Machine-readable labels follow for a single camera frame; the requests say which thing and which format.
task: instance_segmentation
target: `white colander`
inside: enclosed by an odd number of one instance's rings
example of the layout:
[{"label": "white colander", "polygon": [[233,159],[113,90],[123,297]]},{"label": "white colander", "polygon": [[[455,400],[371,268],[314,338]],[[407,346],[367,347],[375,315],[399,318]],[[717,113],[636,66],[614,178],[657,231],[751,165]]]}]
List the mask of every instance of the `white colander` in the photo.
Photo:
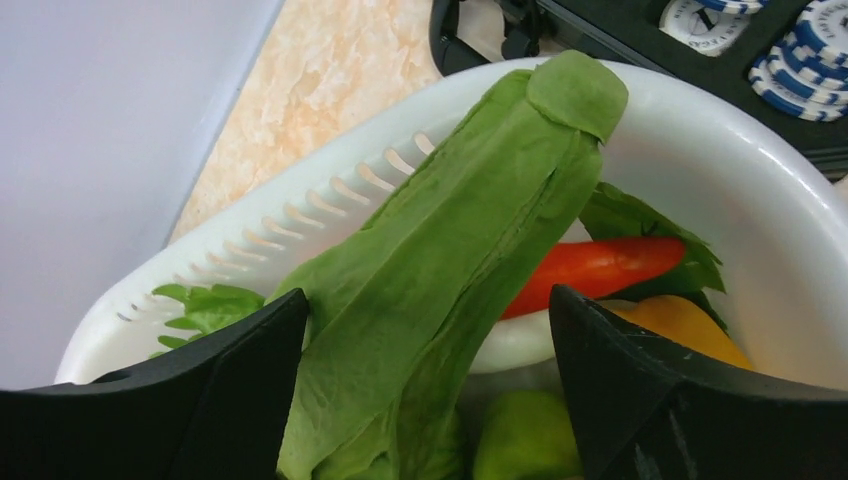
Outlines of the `white colander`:
[{"label": "white colander", "polygon": [[[159,335],[189,335],[163,325],[181,312],[149,295],[159,285],[271,293],[301,262],[353,233],[485,89],[541,61],[488,65],[412,95],[185,235],[95,303],[56,381],[89,382],[146,359]],[[712,244],[730,292],[715,297],[716,308],[761,371],[848,388],[848,208],[797,151],[748,115],[670,77],[607,66],[630,101],[603,148],[604,180]],[[521,342],[504,334],[515,328],[509,323],[498,324],[483,348]],[[549,335],[547,325],[536,327],[523,334]]]}]

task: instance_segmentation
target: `white wall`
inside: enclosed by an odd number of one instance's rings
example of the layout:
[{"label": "white wall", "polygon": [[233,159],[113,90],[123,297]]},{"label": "white wall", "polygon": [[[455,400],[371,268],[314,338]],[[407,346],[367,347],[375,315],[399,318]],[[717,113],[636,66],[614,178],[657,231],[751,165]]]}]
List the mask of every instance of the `white wall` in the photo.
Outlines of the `white wall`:
[{"label": "white wall", "polygon": [[0,388],[164,246],[283,2],[3,2]]}]

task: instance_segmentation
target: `yellow bell pepper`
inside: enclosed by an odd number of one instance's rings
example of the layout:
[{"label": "yellow bell pepper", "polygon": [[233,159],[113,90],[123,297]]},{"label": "yellow bell pepper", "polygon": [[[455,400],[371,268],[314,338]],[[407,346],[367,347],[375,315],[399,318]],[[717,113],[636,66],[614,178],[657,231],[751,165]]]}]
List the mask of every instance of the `yellow bell pepper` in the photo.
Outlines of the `yellow bell pepper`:
[{"label": "yellow bell pepper", "polygon": [[647,298],[632,309],[610,308],[630,323],[736,367],[754,370],[742,350],[697,305],[675,295]]}]

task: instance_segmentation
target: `black tray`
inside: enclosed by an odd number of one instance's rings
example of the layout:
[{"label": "black tray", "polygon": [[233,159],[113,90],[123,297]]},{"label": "black tray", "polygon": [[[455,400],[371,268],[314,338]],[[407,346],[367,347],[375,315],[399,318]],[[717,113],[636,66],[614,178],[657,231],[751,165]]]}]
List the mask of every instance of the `black tray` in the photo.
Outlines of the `black tray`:
[{"label": "black tray", "polygon": [[[793,28],[809,0],[772,0],[752,16],[748,27],[719,57],[701,55],[659,30],[660,16],[669,0],[538,0],[535,3],[498,0],[498,3],[504,8],[506,23],[516,22],[515,26],[524,29],[531,41],[533,37],[548,35],[597,58],[622,61],[680,78],[758,119],[813,164],[832,166],[835,161],[848,160],[848,119],[820,123],[794,118],[760,98],[747,78],[757,59]],[[458,4],[459,0],[434,2],[431,45],[443,74],[486,63],[467,45],[461,42],[458,47],[453,45],[458,19],[454,10],[458,12]],[[529,14],[526,18],[521,16],[522,11],[531,12],[531,6],[541,13],[542,22],[528,20]],[[532,48],[526,53],[535,54]]]},{"label": "black tray", "polygon": [[550,321],[586,480],[848,478],[848,392],[721,363],[565,286]]},{"label": "black tray", "polygon": [[92,383],[0,390],[0,478],[276,479],[308,316],[294,290]]}]

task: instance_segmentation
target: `green leafy vegetable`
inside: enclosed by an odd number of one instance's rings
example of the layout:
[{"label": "green leafy vegetable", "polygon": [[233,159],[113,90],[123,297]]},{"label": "green leafy vegetable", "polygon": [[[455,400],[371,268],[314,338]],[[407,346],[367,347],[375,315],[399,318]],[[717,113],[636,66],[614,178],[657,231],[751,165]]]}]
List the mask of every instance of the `green leafy vegetable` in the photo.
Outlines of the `green leafy vegetable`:
[{"label": "green leafy vegetable", "polygon": [[679,295],[701,307],[727,330],[703,293],[704,288],[725,291],[719,273],[721,261],[697,235],[676,225],[642,200],[604,182],[598,183],[580,214],[580,221],[593,240],[645,234],[675,236],[683,240],[686,255],[679,266],[653,280],[622,290],[612,298],[638,302],[656,295]]},{"label": "green leafy vegetable", "polygon": [[[178,284],[168,284],[156,288],[152,293],[172,298],[185,307],[183,316],[166,322],[166,326],[176,330],[198,332],[187,339],[170,335],[160,336],[159,343],[170,349],[179,348],[204,335],[232,325],[259,310],[265,303],[265,298],[256,292],[228,285],[187,288]],[[156,352],[151,355],[151,358],[162,353]]]},{"label": "green leafy vegetable", "polygon": [[471,362],[592,194],[626,103],[576,51],[507,74],[361,230],[281,283],[272,298],[299,287],[312,309],[287,479],[461,474],[449,452]]}]

